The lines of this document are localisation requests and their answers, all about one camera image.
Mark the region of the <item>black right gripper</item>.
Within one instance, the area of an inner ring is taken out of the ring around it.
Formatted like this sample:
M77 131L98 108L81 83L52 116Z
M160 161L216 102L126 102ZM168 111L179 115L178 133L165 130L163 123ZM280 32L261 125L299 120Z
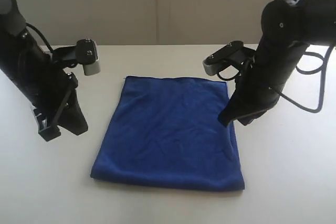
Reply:
M218 115L224 127L237 120L244 126L264 115L279 100L307 45L259 45L251 69L243 75L228 104Z

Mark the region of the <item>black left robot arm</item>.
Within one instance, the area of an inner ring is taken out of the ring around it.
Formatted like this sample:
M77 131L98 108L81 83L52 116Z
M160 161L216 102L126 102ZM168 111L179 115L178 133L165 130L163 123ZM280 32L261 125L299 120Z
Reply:
M1 71L30 101L38 133L50 141L61 135L60 128L74 135L88 130L76 88L78 80L65 68L78 60L73 47L43 51L20 13L16 0L1 0Z

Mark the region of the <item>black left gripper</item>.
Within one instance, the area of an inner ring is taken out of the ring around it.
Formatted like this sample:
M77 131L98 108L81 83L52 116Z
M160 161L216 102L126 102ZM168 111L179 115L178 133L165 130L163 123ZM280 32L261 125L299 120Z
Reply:
M77 136L88 131L77 99L77 78L55 67L49 55L6 53L5 74L31 102L38 134L46 142L61 136L58 126Z

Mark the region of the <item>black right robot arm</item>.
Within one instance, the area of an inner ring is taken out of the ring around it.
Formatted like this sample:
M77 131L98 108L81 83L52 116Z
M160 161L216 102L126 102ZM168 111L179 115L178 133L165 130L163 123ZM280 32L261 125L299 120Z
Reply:
M274 0L262 12L261 29L257 49L243 49L236 89L218 116L223 126L234 120L248 125L272 109L280 98L310 113L322 109L325 65L314 70L321 73L317 108L305 108L282 91L301 57L308 54L309 46L327 46L323 57L327 63L335 47L335 0Z

